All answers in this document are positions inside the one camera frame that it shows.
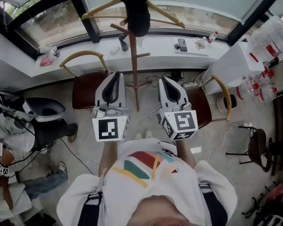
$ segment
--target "green foliage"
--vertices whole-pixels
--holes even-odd
[[[27,3],[25,3],[22,7],[16,8],[14,6],[9,6],[5,11],[13,18],[15,19],[18,17],[21,13],[23,13],[25,10],[30,8],[32,5],[36,4],[41,0],[29,0]]]

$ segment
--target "forearm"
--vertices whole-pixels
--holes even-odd
[[[105,142],[102,158],[100,160],[99,176],[106,168],[107,173],[117,160],[117,142]]]
[[[196,166],[196,161],[190,150],[190,147],[186,144],[185,140],[175,141],[177,147],[177,155],[185,161],[190,167]]]
[[[9,209],[12,210],[14,205],[13,205],[13,201],[11,199],[10,193],[9,193],[8,184],[3,186],[3,198],[8,204]]]

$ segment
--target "black baseboard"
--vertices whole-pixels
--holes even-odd
[[[153,69],[153,70],[139,70],[137,73],[161,73],[161,72],[175,72],[175,71],[176,72],[204,72],[204,71],[206,71],[206,69]],[[122,71],[122,73],[123,74],[132,74],[132,71]],[[23,94],[24,92],[32,90],[32,89],[39,89],[39,88],[42,88],[42,87],[45,87],[45,86],[72,82],[73,80],[74,80],[74,78],[50,82],[50,83],[30,87],[30,88],[27,88],[27,89],[22,89],[22,90],[17,91],[16,93],[17,94]]]

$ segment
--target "black pants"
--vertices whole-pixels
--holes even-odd
[[[75,124],[67,125],[64,120],[49,122],[32,120],[32,125],[36,136],[33,145],[34,150],[64,136],[72,136],[76,133]]]
[[[269,150],[273,156],[283,155],[283,140],[269,145]]]

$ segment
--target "smartphone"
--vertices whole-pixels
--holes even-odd
[[[185,52],[188,51],[187,45],[186,45],[184,39],[178,39],[178,44],[179,44],[179,47],[180,47],[180,51],[185,51]]]

